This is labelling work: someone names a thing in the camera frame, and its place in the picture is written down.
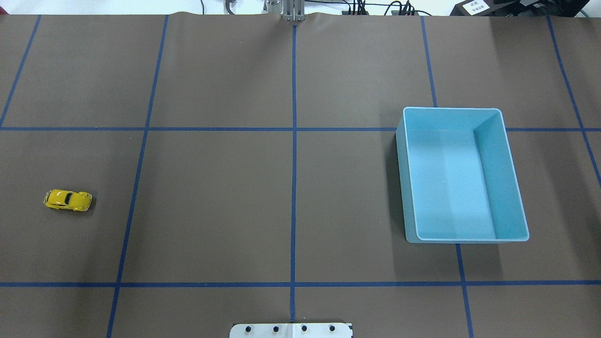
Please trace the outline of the black labelled box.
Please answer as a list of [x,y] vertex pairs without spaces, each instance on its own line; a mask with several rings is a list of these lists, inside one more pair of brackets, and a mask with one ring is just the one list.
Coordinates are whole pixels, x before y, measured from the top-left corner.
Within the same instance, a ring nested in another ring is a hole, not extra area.
[[496,4],[493,0],[464,0],[451,10],[450,16],[490,16],[494,12]]

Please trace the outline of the light blue plastic bin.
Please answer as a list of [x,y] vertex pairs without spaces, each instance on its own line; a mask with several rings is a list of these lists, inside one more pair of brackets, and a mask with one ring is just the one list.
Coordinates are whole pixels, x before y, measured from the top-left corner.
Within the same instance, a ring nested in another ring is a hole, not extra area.
[[406,107],[395,139],[408,242],[530,239],[500,110]]

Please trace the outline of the yellow beetle toy car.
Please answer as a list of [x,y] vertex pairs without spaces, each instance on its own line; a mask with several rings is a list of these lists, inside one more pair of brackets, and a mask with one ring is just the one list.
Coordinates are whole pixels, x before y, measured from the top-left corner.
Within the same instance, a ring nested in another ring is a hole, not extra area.
[[51,209],[85,212],[90,209],[92,200],[93,196],[84,191],[50,190],[43,204]]

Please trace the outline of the brown paper table mat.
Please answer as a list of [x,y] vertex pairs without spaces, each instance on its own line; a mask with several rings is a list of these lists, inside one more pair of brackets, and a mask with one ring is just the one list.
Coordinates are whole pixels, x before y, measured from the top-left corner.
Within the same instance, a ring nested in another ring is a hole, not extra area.
[[[502,112],[528,241],[408,243],[409,106]],[[599,19],[3,15],[0,155],[3,338],[600,336]]]

